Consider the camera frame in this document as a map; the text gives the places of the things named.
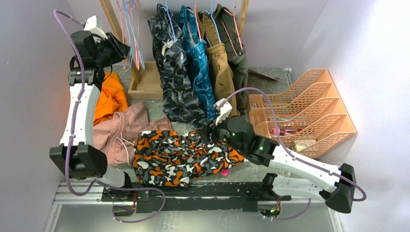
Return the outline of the pink wire hanger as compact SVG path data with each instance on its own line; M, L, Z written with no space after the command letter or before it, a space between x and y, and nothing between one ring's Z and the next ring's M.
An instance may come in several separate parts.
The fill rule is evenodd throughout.
M139 25L139 1L138 0L117 0L116 1L120 29L122 32L121 40L130 47L129 68L135 64L137 70L145 68L144 58L140 48L140 25Z

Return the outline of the orange camouflage shorts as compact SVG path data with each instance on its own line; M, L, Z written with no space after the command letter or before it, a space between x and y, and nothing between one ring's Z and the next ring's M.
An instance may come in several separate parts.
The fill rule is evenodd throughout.
M245 157L226 143L204 143L192 131L147 130L135 141L133 162L137 181L143 185L186 187L193 178L218 174L242 164Z

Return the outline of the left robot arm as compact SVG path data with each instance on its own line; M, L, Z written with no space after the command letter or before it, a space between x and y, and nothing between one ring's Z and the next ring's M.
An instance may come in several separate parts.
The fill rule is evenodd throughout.
M92 179L115 187L114 194L127 201L134 194L127 174L111 167L106 155L94 146L93 122L105 79L104 69L126 59L130 47L112 33L89 30L69 36L74 46L68 75L70 108L64 134L49 156L67 180Z

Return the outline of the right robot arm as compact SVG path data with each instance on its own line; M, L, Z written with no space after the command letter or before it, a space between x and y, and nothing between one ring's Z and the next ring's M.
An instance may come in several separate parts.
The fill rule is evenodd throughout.
M320 200L340 213L352 211L354 192L358 188L353 166L326 164L288 150L277 141L256 134L253 126L241 116L208 120L197 132L206 144L225 142L248 162L297 175L297 178L286 178L267 173L261 187L261 195L266 200L298 196Z

